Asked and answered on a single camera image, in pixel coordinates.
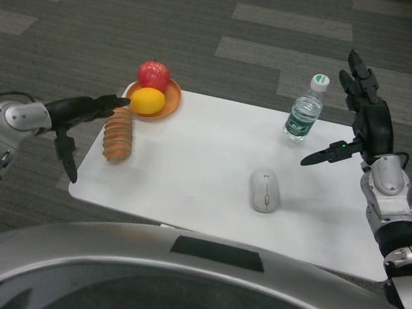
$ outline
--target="floor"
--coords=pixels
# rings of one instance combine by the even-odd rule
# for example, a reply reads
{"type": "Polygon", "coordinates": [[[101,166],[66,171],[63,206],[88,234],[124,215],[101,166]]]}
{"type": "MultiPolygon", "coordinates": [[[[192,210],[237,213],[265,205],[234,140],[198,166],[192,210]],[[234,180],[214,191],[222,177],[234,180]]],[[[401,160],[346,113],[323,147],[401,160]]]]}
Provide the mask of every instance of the floor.
{"type": "MultiPolygon", "coordinates": [[[[409,0],[0,0],[0,92],[26,91],[43,102],[121,94],[138,66],[156,59],[184,90],[290,111],[311,77],[325,73],[331,85],[321,118],[350,125],[337,74],[355,48],[389,104],[395,150],[412,153],[411,32],[409,0]]],[[[78,165],[103,123],[70,131],[78,165]]],[[[1,182],[0,231],[150,223],[74,200],[53,139],[27,141],[1,182]]]]}

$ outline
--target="plate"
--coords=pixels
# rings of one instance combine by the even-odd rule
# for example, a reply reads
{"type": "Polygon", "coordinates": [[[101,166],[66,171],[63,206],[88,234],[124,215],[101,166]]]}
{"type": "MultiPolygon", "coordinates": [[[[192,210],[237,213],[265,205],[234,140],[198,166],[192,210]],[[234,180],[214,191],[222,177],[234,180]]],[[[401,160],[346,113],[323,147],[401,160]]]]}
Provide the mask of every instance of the plate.
{"type": "MultiPolygon", "coordinates": [[[[130,87],[130,89],[127,91],[126,98],[131,98],[132,94],[135,91],[142,89],[142,88],[143,87],[142,85],[139,84],[139,82],[134,83],[130,87]]],[[[165,94],[165,106],[162,108],[161,111],[155,114],[152,114],[152,115],[142,115],[142,114],[137,114],[137,113],[133,113],[133,114],[137,118],[147,119],[147,120],[163,119],[169,116],[171,113],[176,111],[176,109],[180,105],[182,91],[180,90],[179,85],[177,85],[177,83],[171,79],[164,91],[164,94],[165,94]]]]}

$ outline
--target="robotic arm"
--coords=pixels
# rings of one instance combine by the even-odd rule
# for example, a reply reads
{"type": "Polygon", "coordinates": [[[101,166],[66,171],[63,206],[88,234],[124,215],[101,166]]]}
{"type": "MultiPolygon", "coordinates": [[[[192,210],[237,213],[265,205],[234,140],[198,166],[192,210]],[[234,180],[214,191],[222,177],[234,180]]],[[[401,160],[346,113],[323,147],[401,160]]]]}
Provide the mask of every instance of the robotic arm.
{"type": "Polygon", "coordinates": [[[22,104],[7,100],[0,103],[0,177],[17,158],[24,140],[47,131],[55,131],[57,158],[63,162],[71,182],[77,181],[77,169],[73,158],[75,141],[67,131],[81,122],[110,117],[115,108],[130,103],[128,98],[105,95],[67,98],[49,104],[33,102],[22,104]]]}
{"type": "Polygon", "coordinates": [[[356,112],[352,124],[355,138],[347,144],[341,140],[329,148],[304,158],[301,165],[337,162],[360,152],[364,175],[360,186],[368,202],[366,217],[388,275],[385,292],[390,303],[412,308],[412,203],[411,180],[393,153],[393,129],[388,105],[377,96],[375,75],[358,53],[348,58],[351,74],[344,70],[339,80],[348,94],[349,110],[356,112]]]}

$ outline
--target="computer mouse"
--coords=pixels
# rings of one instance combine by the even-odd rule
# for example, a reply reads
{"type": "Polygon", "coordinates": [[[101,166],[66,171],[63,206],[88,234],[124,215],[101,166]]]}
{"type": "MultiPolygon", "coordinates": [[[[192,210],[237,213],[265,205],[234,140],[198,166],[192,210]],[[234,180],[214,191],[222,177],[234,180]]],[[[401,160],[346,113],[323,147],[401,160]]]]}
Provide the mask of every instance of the computer mouse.
{"type": "Polygon", "coordinates": [[[280,205],[279,180],[269,168],[259,168],[250,177],[251,202],[256,211],[272,212],[280,205]]]}

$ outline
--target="red apple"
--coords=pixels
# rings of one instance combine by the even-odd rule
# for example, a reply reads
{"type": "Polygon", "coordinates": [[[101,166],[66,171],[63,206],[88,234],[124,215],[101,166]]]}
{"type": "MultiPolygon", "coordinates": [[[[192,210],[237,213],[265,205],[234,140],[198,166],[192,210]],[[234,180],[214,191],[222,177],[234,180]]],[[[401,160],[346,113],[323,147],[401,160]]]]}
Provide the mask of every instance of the red apple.
{"type": "Polygon", "coordinates": [[[140,66],[137,80],[142,87],[155,88],[164,92],[170,81],[170,72],[163,63],[147,61],[140,66]]]}

